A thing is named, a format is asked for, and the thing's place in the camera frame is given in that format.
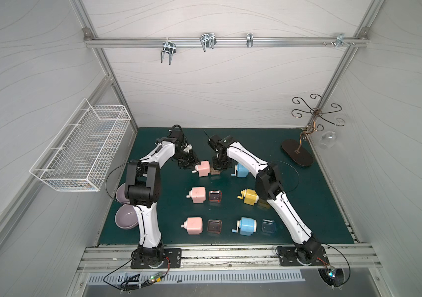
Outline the red tray back row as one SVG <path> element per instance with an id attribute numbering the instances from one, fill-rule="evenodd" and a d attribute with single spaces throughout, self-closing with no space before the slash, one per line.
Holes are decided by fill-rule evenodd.
<path id="1" fill-rule="evenodd" d="M 210 168 L 210 174 L 211 175 L 219 175 L 221 174 L 221 170 L 220 169 L 215 169 L 215 168 Z"/>

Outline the pink sharpener back row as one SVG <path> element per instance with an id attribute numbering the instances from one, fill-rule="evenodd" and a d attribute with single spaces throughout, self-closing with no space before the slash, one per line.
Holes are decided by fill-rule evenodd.
<path id="1" fill-rule="evenodd" d="M 201 161 L 200 164 L 196 165 L 192 170 L 193 173 L 197 173 L 199 177 L 206 177 L 211 173 L 211 166 L 209 161 Z"/>

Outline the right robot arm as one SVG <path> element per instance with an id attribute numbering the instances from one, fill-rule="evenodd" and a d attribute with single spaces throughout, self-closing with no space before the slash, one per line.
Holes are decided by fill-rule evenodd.
<path id="1" fill-rule="evenodd" d="M 266 200 L 283 221 L 294 242 L 295 257 L 299 263 L 304 266 L 313 263 L 322 244 L 291 205 L 282 185 L 279 166 L 275 162 L 269 163 L 258 158 L 232 136 L 221 138 L 213 135 L 208 139 L 208 145 L 216 153 L 213 158 L 215 169 L 225 170 L 233 161 L 236 161 L 255 177 L 256 194 L 260 200 Z"/>

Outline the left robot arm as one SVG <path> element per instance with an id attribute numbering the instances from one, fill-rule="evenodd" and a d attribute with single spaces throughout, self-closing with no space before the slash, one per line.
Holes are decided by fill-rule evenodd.
<path id="1" fill-rule="evenodd" d="M 188 169 L 199 163 L 192 145 L 185 136 L 162 137 L 145 157 L 127 164 L 125 197 L 133 206 L 140 231 L 137 253 L 140 259 L 162 261 L 164 245 L 158 225 L 157 204 L 160 199 L 161 168 L 170 159 L 180 168 Z"/>

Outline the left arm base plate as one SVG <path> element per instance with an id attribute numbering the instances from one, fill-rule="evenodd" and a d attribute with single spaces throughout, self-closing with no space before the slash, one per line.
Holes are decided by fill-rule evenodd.
<path id="1" fill-rule="evenodd" d="M 132 269 L 166 269 L 181 267 L 180 248 L 139 248 L 131 254 Z"/>

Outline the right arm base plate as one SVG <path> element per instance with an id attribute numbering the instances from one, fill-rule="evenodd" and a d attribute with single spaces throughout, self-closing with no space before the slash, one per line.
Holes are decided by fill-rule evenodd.
<path id="1" fill-rule="evenodd" d="M 320 246 L 312 253 L 307 252 L 303 247 L 278 246 L 275 253 L 280 266 L 325 266 L 329 264 L 326 250 Z"/>

